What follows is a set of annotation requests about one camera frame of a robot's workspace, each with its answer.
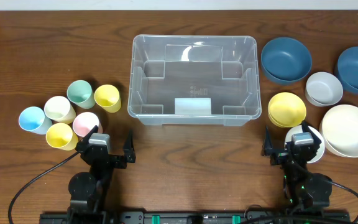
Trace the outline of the small white bowl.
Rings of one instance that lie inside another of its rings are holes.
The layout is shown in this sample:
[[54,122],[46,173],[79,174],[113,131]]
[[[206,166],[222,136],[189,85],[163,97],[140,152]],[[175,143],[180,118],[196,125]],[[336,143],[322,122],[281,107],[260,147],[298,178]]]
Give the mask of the small white bowl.
[[[321,144],[319,145],[316,156],[314,156],[314,158],[312,158],[312,160],[307,162],[308,164],[312,164],[312,163],[319,161],[322,158],[324,151],[325,151],[325,143],[324,143],[324,139],[323,139],[322,135],[319,133],[319,131],[317,129],[315,129],[312,126],[309,126],[309,128],[321,140]],[[298,133],[302,133],[302,132],[303,132],[303,130],[302,130],[301,125],[291,128],[285,136],[284,143],[291,141],[291,137],[294,134],[298,134]]]

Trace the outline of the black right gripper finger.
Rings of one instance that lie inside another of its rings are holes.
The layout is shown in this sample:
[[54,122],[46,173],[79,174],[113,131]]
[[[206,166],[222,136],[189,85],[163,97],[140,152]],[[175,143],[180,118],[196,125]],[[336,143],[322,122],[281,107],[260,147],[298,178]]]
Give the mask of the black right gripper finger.
[[320,138],[309,128],[309,124],[305,120],[301,122],[301,128],[304,133],[310,133],[314,146],[319,146],[321,144]]
[[262,145],[262,156],[270,156],[273,153],[273,144],[270,138],[269,129],[265,127],[265,137]]

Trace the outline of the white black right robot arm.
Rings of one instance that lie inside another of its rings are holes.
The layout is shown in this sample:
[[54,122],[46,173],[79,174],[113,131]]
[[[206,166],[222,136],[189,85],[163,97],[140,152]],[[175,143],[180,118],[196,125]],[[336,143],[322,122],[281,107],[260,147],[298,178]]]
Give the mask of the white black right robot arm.
[[317,155],[322,141],[306,121],[301,123],[301,128],[302,132],[293,134],[282,148],[273,145],[266,129],[261,155],[269,156],[272,166],[283,169],[285,195],[295,211],[328,207],[332,193],[331,179],[307,170],[307,163]]

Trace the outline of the large cream bowl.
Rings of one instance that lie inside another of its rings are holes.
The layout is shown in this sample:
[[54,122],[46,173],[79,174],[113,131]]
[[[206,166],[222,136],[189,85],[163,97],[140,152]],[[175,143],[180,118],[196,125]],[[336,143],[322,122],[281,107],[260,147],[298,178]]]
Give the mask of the large cream bowl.
[[332,107],[324,115],[319,132],[330,153],[340,157],[358,157],[358,107]]

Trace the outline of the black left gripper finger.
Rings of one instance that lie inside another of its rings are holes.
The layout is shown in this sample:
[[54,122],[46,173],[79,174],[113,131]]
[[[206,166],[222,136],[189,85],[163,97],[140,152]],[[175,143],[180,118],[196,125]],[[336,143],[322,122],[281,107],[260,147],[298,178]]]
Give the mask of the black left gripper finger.
[[127,163],[135,163],[136,155],[133,145],[133,132],[132,130],[129,131],[127,139],[123,146],[124,157]]
[[81,138],[78,143],[77,146],[85,146],[87,144],[89,144],[89,140],[92,136],[92,134],[97,133],[99,130],[98,126],[94,126],[88,134],[86,134],[83,138]]

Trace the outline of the small grey bowl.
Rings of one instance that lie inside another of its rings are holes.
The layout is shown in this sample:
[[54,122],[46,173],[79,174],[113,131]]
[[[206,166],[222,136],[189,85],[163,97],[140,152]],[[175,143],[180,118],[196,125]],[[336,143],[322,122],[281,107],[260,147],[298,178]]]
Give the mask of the small grey bowl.
[[307,79],[305,97],[312,105],[319,107],[335,105],[342,96],[341,82],[328,72],[316,72]]

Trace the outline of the small yellow bowl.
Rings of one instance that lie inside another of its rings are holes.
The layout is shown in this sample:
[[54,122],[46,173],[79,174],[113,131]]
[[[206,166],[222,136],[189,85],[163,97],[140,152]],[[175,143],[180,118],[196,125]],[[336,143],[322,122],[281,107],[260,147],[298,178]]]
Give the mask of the small yellow bowl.
[[268,103],[268,117],[281,128],[292,128],[306,118],[306,106],[303,100],[290,92],[274,95]]

